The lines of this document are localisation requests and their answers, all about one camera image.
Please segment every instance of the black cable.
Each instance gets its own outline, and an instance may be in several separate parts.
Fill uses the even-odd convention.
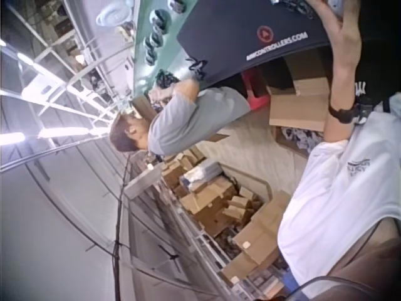
[[[125,165],[124,175],[123,175],[123,184],[121,186],[120,196],[118,197],[118,207],[117,207],[117,223],[115,225],[115,244],[114,244],[114,257],[113,257],[113,274],[114,274],[114,286],[115,286],[115,300],[121,301],[121,292],[120,292],[120,265],[118,261],[120,261],[120,228],[121,228],[121,215],[122,215],[122,196],[124,193],[125,177],[127,176],[128,166],[130,165],[130,157],[127,159],[127,163]]]

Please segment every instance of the packaging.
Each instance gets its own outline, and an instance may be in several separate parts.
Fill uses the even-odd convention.
[[[190,150],[187,149],[182,152],[185,156],[188,157],[188,160],[193,166],[196,166],[199,163],[199,159],[195,156],[195,154]]]
[[[244,280],[258,264],[245,253],[239,254],[219,273],[222,279],[232,287],[241,280]]]
[[[192,193],[199,193],[207,186],[207,182],[197,181],[195,183],[189,184],[189,191]]]
[[[270,267],[278,258],[280,257],[280,250],[278,246],[263,260],[263,262],[258,266],[258,271],[263,271]]]
[[[184,196],[188,195],[187,190],[181,185],[178,185],[176,188],[173,189],[173,191],[179,198],[183,198]]]
[[[189,160],[188,156],[182,155],[180,159],[178,159],[181,166],[186,170],[190,171],[192,168],[194,168],[194,165],[191,163]]]
[[[212,159],[206,159],[198,166],[186,172],[181,179],[181,182],[189,186],[190,183],[197,181],[209,182],[223,172],[218,162]]]
[[[192,146],[189,150],[198,159],[198,162],[206,158],[205,155],[196,146]]]
[[[235,219],[236,221],[238,221],[242,224],[245,224],[251,219],[253,212],[248,209],[242,209],[242,208],[238,208],[235,206],[229,206],[228,208],[225,208],[223,210],[223,213],[226,216],[229,216],[229,217]]]
[[[228,205],[242,209],[248,209],[252,207],[251,201],[249,199],[242,198],[240,196],[233,196],[232,199],[228,201]]]
[[[324,95],[330,86],[317,49],[300,51],[284,57],[297,96]]]
[[[173,161],[174,158],[175,158],[175,156],[165,156],[163,158],[163,161],[166,162],[166,163],[169,163],[169,162]]]
[[[252,217],[252,221],[277,240],[278,229],[290,200],[291,196],[284,191],[274,194],[271,202],[262,206]]]
[[[216,208],[221,208],[225,205],[220,195],[210,189],[209,186],[205,187],[198,194],[191,193],[182,198],[181,203],[195,217],[216,212]]]
[[[261,265],[278,247],[277,239],[253,220],[234,237],[234,241],[258,265]]]
[[[203,229],[211,237],[219,235],[224,229],[232,224],[231,218],[223,214],[223,209],[218,212],[209,215],[207,218],[199,221],[203,226]]]
[[[256,200],[256,194],[254,194],[249,189],[246,189],[244,186],[240,188],[239,195],[243,196],[244,198],[246,198],[246,199],[248,199],[250,201],[255,201]]]
[[[272,95],[269,124],[322,132],[328,102],[327,95]]]
[[[268,203],[264,203],[263,206],[260,207],[260,209],[252,216],[252,220],[256,220],[259,218],[259,215],[263,215],[265,212],[267,212],[269,209],[267,206],[269,204],[275,204],[279,208],[281,208],[282,212],[284,213],[285,209],[287,208],[289,201],[291,200],[291,196],[286,193],[285,191],[278,191],[273,194],[272,200]]]
[[[184,172],[182,166],[178,162],[174,162],[167,170],[162,171],[162,177],[166,185],[173,189],[179,185],[179,178],[184,174]]]
[[[225,177],[216,177],[209,184],[210,188],[213,189],[222,199],[232,199],[237,194],[237,191],[232,184]]]

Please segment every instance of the fluorescent light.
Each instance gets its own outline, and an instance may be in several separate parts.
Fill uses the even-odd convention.
[[[108,133],[110,133],[109,127],[95,127],[89,131],[89,134],[94,135],[94,136],[108,134]]]
[[[34,64],[34,61],[28,58],[26,55],[23,55],[22,53],[17,53],[18,58],[23,61],[25,64],[28,64],[32,66]]]
[[[33,64],[33,68],[34,68],[37,72],[43,74],[44,76],[51,78],[51,79],[54,80],[56,83],[64,83],[64,81],[63,81],[60,77],[58,77],[58,76],[52,74],[49,70],[47,70],[46,68],[43,68],[43,67],[42,67],[41,65],[39,65],[39,64],[34,63],[34,64]]]
[[[41,138],[53,138],[64,136],[79,136],[89,134],[89,130],[85,127],[60,127],[54,129],[43,129],[39,133]]]
[[[25,140],[23,133],[11,133],[0,135],[0,145],[14,144]]]
[[[75,56],[75,59],[79,64],[81,65],[85,64],[85,57],[83,55],[77,55]]]

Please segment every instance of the short hair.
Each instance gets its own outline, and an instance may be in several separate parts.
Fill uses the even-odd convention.
[[[130,126],[127,116],[127,114],[118,113],[110,129],[110,142],[119,152],[135,152],[138,150],[135,141],[128,137],[125,132]]]

